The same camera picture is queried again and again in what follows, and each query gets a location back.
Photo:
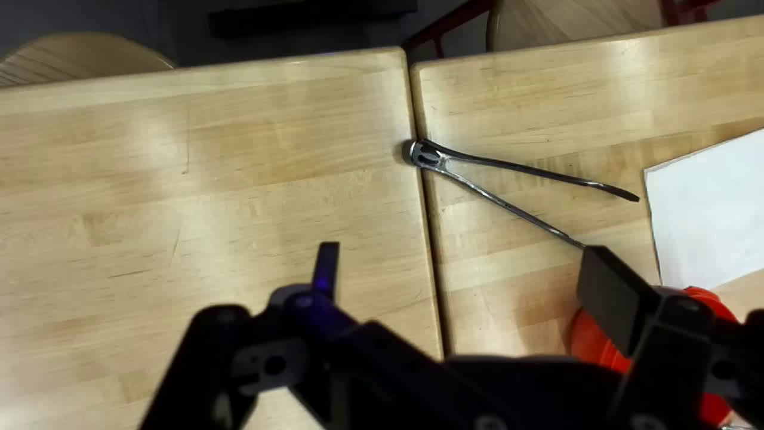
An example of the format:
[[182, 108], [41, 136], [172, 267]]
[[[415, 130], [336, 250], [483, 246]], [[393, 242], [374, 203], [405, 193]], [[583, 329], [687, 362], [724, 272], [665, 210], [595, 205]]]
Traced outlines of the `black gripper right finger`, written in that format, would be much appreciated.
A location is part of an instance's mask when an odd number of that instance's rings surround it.
[[610, 249], [585, 246], [578, 303], [622, 357], [632, 357], [661, 297]]

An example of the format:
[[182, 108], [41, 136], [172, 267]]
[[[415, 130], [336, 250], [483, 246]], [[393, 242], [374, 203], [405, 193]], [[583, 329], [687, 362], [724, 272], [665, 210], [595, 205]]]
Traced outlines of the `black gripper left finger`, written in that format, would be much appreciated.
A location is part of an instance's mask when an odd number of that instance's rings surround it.
[[318, 259], [313, 267], [313, 290], [327, 299], [333, 299], [336, 274], [338, 274], [338, 244], [323, 242], [318, 246]]

